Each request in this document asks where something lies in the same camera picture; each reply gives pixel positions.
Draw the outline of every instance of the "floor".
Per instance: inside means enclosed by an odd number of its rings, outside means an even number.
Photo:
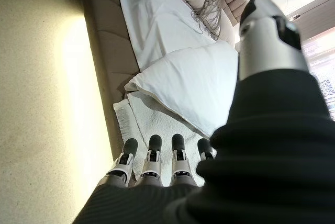
[[[112,156],[80,0],[0,0],[0,223],[70,223]]]

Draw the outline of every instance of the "sunlight on floor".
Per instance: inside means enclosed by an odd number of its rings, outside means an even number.
[[[58,38],[63,98],[69,118],[69,149],[77,204],[83,206],[112,163],[109,138],[83,16],[68,19]]]

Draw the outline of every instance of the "bed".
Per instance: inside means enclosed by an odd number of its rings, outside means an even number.
[[[220,0],[231,24],[236,25],[247,0]],[[140,68],[130,42],[120,0],[82,0],[92,55],[103,102],[113,157],[123,140],[113,104],[125,97],[124,86]]]

